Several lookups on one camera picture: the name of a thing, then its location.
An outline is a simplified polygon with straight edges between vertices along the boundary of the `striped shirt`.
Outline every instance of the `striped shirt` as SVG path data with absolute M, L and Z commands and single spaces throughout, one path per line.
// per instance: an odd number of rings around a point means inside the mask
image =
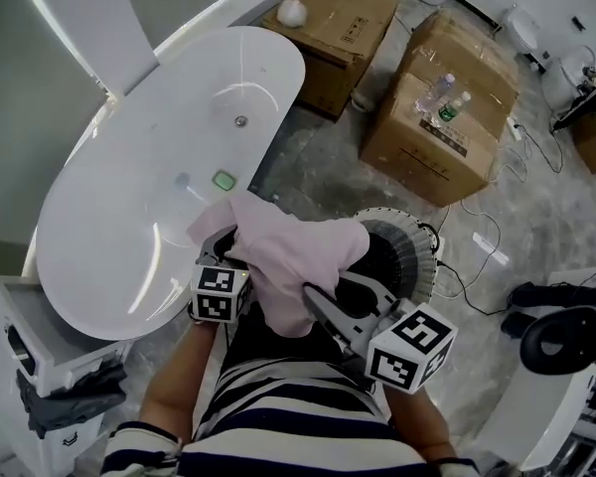
M 105 477 L 228 472 L 478 475 L 466 459 L 426 464 L 342 368 L 300 359 L 250 361 L 228 369 L 194 440 L 185 446 L 150 424 L 121 424 L 110 435 L 101 469 Z

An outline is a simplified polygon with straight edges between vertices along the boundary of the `green button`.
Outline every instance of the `green button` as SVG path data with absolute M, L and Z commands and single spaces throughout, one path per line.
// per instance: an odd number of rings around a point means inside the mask
M 232 175 L 222 170 L 217 171 L 212 181 L 224 191 L 229 191 L 236 183 Z

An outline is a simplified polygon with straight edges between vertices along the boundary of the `bathtub drain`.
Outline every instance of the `bathtub drain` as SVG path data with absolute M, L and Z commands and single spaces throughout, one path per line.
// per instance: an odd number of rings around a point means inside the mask
M 234 125 L 236 127 L 244 127 L 245 125 L 247 125 L 247 117 L 246 116 L 238 116 L 234 120 Z

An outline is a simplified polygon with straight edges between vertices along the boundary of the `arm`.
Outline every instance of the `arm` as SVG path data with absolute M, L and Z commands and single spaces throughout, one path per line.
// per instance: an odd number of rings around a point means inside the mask
M 217 334 L 216 323 L 193 325 L 166 365 L 150 381 L 139 420 L 189 443 L 192 414 Z
M 402 441 L 427 461 L 456 457 L 448 424 L 424 389 L 408 395 L 384 386 L 386 402 Z

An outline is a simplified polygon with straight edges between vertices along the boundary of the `white ball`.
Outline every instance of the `white ball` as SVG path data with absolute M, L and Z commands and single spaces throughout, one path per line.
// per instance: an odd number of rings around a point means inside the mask
M 299 28 L 307 23 L 307 8 L 299 0 L 284 0 L 278 7 L 276 19 L 288 28 Z

